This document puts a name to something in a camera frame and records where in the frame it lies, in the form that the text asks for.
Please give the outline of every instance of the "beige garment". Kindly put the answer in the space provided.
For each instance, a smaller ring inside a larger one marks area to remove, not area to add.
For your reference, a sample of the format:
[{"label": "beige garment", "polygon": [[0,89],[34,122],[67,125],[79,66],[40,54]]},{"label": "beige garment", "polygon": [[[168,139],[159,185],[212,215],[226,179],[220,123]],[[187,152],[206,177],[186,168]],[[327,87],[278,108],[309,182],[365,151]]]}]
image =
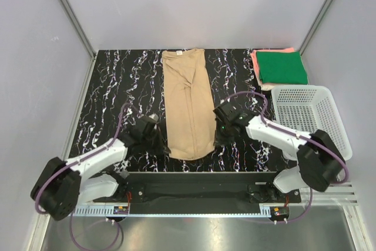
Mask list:
[{"label": "beige garment", "polygon": [[214,150],[216,131],[204,49],[163,51],[162,60],[170,157],[181,160],[202,158]]}]

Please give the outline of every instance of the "gray wall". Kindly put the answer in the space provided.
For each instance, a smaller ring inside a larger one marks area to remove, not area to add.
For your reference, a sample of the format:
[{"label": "gray wall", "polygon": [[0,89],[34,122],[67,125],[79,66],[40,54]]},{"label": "gray wall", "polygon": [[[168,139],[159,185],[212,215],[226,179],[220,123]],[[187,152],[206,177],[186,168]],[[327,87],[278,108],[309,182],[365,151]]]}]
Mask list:
[{"label": "gray wall", "polygon": [[58,0],[0,0],[0,250],[24,250],[35,216],[29,194],[62,153],[85,52]]},{"label": "gray wall", "polygon": [[314,85],[333,94],[354,152],[348,161],[376,245],[376,0],[335,0],[303,55]]},{"label": "gray wall", "polygon": [[324,0],[69,0],[95,49],[298,48]]}]

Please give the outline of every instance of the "black marble table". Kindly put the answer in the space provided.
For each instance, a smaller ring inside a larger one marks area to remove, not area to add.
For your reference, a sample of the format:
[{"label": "black marble table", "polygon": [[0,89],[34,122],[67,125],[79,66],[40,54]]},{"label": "black marble table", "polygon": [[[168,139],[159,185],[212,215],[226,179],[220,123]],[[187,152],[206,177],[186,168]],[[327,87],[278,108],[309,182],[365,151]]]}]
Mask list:
[{"label": "black marble table", "polygon": [[[120,107],[131,102],[144,115],[156,113],[165,119],[163,99],[163,50],[99,51],[88,92],[70,151],[70,157],[100,146],[115,134]],[[261,92],[254,76],[251,49],[207,49],[214,105],[238,91]],[[274,119],[270,93],[266,117]],[[261,110],[262,100],[251,95],[234,99],[240,108]],[[122,124],[135,122],[128,110]],[[281,150],[256,140],[238,139],[231,146],[221,146],[196,161],[182,161],[167,155],[128,156],[113,168],[117,172],[252,172],[275,171],[294,166],[282,157]]]}]

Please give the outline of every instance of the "folded towel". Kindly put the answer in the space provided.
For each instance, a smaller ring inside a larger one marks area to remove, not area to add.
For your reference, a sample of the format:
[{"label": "folded towel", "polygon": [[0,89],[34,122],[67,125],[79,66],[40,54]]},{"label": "folded towel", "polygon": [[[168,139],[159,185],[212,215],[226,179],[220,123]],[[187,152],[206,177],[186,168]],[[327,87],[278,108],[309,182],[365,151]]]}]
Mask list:
[{"label": "folded towel", "polygon": [[299,52],[257,52],[260,80],[264,82],[308,84]]},{"label": "folded towel", "polygon": [[262,91],[270,91],[275,86],[280,85],[280,83],[271,83],[271,82],[269,82],[269,83],[263,83],[262,81],[260,81],[260,68],[259,68],[259,64],[257,63],[256,52],[283,52],[283,53],[290,53],[290,52],[294,52],[294,51],[295,51],[294,48],[290,47],[290,48],[286,48],[286,49],[259,49],[259,50],[254,50],[251,53],[251,58],[252,58],[254,73],[255,73],[255,76],[256,76],[256,79],[257,79],[257,83],[261,87]]}]

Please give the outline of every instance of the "white plastic basket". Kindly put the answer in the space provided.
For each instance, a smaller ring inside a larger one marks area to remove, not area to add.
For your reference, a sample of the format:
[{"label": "white plastic basket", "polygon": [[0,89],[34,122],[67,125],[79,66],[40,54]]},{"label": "white plastic basket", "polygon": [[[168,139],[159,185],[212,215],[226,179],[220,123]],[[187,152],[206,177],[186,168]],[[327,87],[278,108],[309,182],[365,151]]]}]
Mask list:
[{"label": "white plastic basket", "polygon": [[271,91],[277,123],[289,128],[326,131],[345,160],[351,150],[345,128],[329,89],[314,85],[281,85]]}]

